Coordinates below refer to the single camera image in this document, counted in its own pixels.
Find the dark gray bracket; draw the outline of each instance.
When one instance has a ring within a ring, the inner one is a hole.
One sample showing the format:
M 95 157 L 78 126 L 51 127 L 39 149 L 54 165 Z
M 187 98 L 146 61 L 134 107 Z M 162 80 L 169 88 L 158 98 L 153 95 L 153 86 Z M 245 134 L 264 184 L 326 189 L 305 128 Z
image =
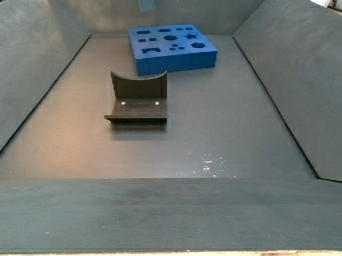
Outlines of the dark gray bracket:
M 115 92 L 111 122 L 167 121 L 167 72 L 149 79 L 129 79 L 111 72 Z

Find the bin floor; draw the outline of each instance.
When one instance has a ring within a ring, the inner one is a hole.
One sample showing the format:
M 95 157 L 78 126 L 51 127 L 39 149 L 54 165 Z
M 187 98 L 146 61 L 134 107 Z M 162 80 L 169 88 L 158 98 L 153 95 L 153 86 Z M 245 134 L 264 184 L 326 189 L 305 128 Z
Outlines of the bin floor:
M 167 125 L 111 125 L 110 72 L 135 77 L 127 36 L 95 35 L 0 157 L 2 179 L 314 178 L 230 36 L 217 67 L 169 74 Z

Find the shape sorter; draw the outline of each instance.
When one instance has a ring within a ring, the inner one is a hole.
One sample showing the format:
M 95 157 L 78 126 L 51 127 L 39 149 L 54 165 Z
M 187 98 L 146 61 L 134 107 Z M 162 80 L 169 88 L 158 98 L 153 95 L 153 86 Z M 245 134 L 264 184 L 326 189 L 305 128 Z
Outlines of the shape sorter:
M 216 67 L 218 50 L 191 24 L 129 30 L 138 75 Z

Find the gray metal wall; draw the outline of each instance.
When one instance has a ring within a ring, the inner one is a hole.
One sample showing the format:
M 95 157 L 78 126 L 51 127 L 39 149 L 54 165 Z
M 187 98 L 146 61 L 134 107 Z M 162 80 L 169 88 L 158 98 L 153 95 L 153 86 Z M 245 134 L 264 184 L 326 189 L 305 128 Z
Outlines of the gray metal wall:
M 138 0 L 59 0 L 93 33 L 193 23 L 205 34 L 233 34 L 264 0 L 157 0 L 157 9 L 141 12 Z
M 0 5 L 0 150 L 90 36 L 55 0 Z
M 266 0 L 234 34 L 322 178 L 342 180 L 342 19 Z

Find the circular hole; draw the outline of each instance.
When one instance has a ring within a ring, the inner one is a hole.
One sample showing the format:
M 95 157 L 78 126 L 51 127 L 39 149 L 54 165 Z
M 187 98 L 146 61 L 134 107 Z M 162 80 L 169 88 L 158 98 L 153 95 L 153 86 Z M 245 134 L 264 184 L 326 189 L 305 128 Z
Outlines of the circular hole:
M 162 29 L 159 29 L 158 31 L 166 33 L 166 32 L 170 32 L 171 29 L 169 29 L 169 28 L 162 28 Z
M 191 44 L 191 46 L 194 48 L 204 48 L 204 47 L 206 47 L 206 45 L 204 43 L 194 43 L 194 44 Z
M 175 40 L 178 39 L 178 37 L 177 37 L 177 36 L 173 36 L 173 35 L 169 35 L 169 36 L 165 37 L 165 39 L 166 39 L 167 41 L 175 41 Z

